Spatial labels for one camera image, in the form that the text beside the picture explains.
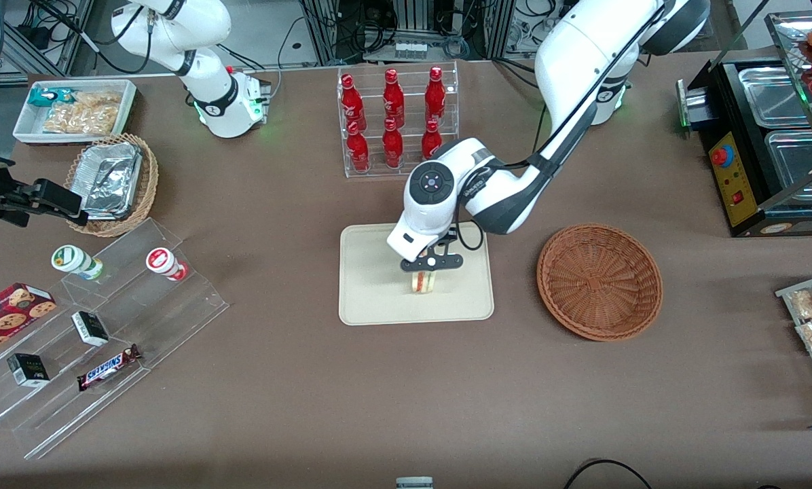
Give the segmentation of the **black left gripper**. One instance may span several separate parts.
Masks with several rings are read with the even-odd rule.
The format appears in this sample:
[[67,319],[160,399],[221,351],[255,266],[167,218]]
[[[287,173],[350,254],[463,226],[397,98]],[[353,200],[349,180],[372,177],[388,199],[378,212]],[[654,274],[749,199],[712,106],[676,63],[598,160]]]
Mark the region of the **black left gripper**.
[[[447,230],[444,235],[440,236],[436,242],[431,245],[428,245],[418,257],[427,257],[427,256],[444,256],[449,254],[449,247],[452,242],[458,241],[458,231],[456,230]],[[409,276],[410,280],[414,278],[413,270],[404,270],[404,273]],[[443,279],[446,276],[445,270],[437,270],[437,280]]]

